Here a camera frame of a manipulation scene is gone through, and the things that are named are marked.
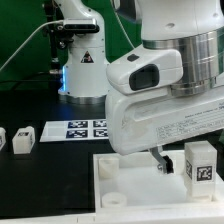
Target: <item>black table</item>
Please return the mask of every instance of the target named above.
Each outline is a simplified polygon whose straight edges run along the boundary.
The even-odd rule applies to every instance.
[[[112,153],[108,140],[39,143],[46,121],[105,118],[104,104],[75,105],[49,91],[0,92],[0,127],[7,144],[0,152],[0,218],[39,217],[94,212],[93,154]],[[12,138],[32,126],[36,143],[29,155],[14,155]],[[197,138],[218,149],[218,172],[224,177],[221,131]],[[165,146],[183,149],[184,142]]]

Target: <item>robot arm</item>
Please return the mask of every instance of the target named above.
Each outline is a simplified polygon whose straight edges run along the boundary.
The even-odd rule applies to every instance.
[[[109,89],[105,56],[103,17],[81,0],[56,0],[63,17],[58,33],[73,33],[68,44],[68,61],[63,66],[63,86],[59,97],[78,104],[105,101]]]
[[[113,1],[118,12],[122,2],[129,1]],[[143,44],[107,69],[114,87],[106,100],[113,149],[125,155],[223,128],[220,1],[133,2]]]

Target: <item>green wall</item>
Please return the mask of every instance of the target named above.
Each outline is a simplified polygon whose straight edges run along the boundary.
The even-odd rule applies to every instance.
[[[24,42],[41,24],[46,22],[42,9],[43,0],[0,1],[0,65]],[[131,50],[112,11],[110,0],[83,0],[87,6],[98,11],[105,20],[106,55],[112,62]],[[140,26],[124,21],[125,29],[135,46],[140,44]],[[67,51],[60,51],[61,61],[65,61]],[[0,73],[0,82],[20,80],[30,74],[50,69],[50,47],[48,38],[39,32],[29,44]],[[9,90],[12,83],[0,84],[0,90]],[[24,84],[20,88],[47,88],[46,84]]]

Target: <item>small white cube with marker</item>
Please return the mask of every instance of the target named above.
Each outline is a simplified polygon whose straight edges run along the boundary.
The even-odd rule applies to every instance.
[[[5,129],[0,128],[0,150],[4,147],[5,142]]]
[[[20,128],[13,140],[14,154],[28,154],[35,143],[35,132],[33,127]]]
[[[215,191],[216,149],[207,141],[186,143],[185,159],[184,183],[188,199],[211,200]]]

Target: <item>white block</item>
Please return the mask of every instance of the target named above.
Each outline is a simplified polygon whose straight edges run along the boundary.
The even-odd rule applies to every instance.
[[[114,178],[119,173],[119,159],[117,157],[101,157],[99,159],[99,175],[101,178]]]
[[[0,150],[3,148],[3,146],[5,145],[5,129],[4,128],[0,128]]]
[[[188,197],[212,198],[215,191],[216,163],[217,151],[209,142],[185,144],[184,184]]]
[[[35,132],[33,127],[20,128],[13,140],[14,154],[28,154],[35,143]]]

